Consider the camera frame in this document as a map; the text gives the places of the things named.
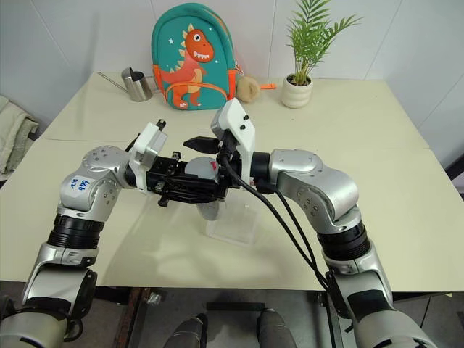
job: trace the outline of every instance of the orange dinosaur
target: orange dinosaur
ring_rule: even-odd
[[[182,35],[185,41],[182,41],[181,46],[186,49],[179,49],[179,54],[184,60],[178,61],[178,66],[175,66],[175,71],[172,68],[169,72],[160,70],[161,78],[168,83],[201,83],[203,76],[206,75],[206,70],[200,66],[199,62],[210,62],[214,57],[214,50],[203,32],[194,29],[192,24],[188,26],[188,33],[182,31]],[[199,107],[201,104],[197,99],[200,95],[200,88],[201,87],[198,86],[173,87],[173,105],[179,109],[187,109],[189,103],[182,98],[187,93],[190,93],[190,102],[192,105]]]

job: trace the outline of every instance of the potted plant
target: potted plant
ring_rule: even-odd
[[[295,72],[283,79],[282,102],[287,107],[303,107],[310,100],[313,81],[311,70],[328,53],[335,37],[344,29],[359,22],[354,15],[339,22],[329,20],[330,0],[299,0],[299,11],[288,25],[295,59]]]

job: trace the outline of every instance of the beige table surface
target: beige table surface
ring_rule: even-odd
[[[0,190],[1,279],[27,278],[52,227],[62,179],[101,144],[125,146],[40,139]],[[363,220],[393,290],[464,289],[464,204],[430,150],[321,147],[319,154],[358,183]],[[315,232],[292,206],[323,265]],[[212,239],[205,226],[193,205],[161,208],[156,196],[123,191],[101,233],[93,266],[99,284],[319,289],[267,210],[252,247]]]
[[[118,74],[108,75],[120,81]],[[283,106],[280,92],[279,88],[263,91],[257,101],[244,104],[257,129],[257,151],[280,146],[314,152],[320,146],[340,150],[428,148],[382,80],[316,80],[312,101],[302,109]],[[190,136],[210,135],[215,113],[173,109],[160,93],[149,101],[131,101],[93,74],[42,137],[128,142],[147,122],[163,118],[165,132],[179,147]]]
[[[388,86],[317,80],[303,109],[283,107],[279,93],[266,91],[244,105],[257,129],[257,151],[307,149],[355,179],[363,220],[393,290],[464,290],[464,204]],[[214,113],[176,111],[160,94],[135,103],[92,75],[0,190],[0,279],[27,278],[52,227],[60,183],[88,150],[125,148],[146,122],[162,117],[169,135],[162,154],[178,150],[189,160],[199,154],[182,142],[211,135]],[[292,206],[323,265],[315,232]],[[93,266],[99,284],[320,288],[265,208],[249,248],[211,239],[205,226],[195,206],[170,202],[164,209],[156,196],[123,191],[101,233]]]

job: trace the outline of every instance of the green backpack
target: green backpack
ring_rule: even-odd
[[[177,109],[219,109],[236,92],[231,34],[201,4],[182,4],[158,19],[152,35],[153,75]]]

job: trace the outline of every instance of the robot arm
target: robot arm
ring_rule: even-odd
[[[393,308],[389,282],[357,207],[354,181],[301,150],[274,150],[268,173],[318,234],[329,293],[338,314],[352,319],[358,347],[436,347],[411,318]]]
[[[54,227],[24,288],[24,307],[1,322],[2,347],[60,347],[75,326],[82,330],[96,283],[88,266],[120,190],[131,188],[124,177],[128,162],[127,152],[101,146],[64,179]]]
[[[162,207],[176,200],[201,209],[238,187],[219,165],[224,158],[246,183],[264,181],[304,210],[323,248],[330,295],[338,314],[352,319],[359,348],[436,347],[412,319],[393,308],[350,177],[324,166],[311,152],[255,152],[253,124],[235,99],[213,120],[217,138],[184,143],[208,154],[219,152],[219,163],[209,157],[181,162],[178,152],[159,156],[164,125],[148,125],[128,153],[113,146],[90,151],[63,181],[54,228],[26,283],[24,308],[1,322],[2,347],[60,347],[63,337],[71,339],[73,324],[91,306],[96,273],[88,266],[95,263],[99,233],[121,189],[159,194]]]

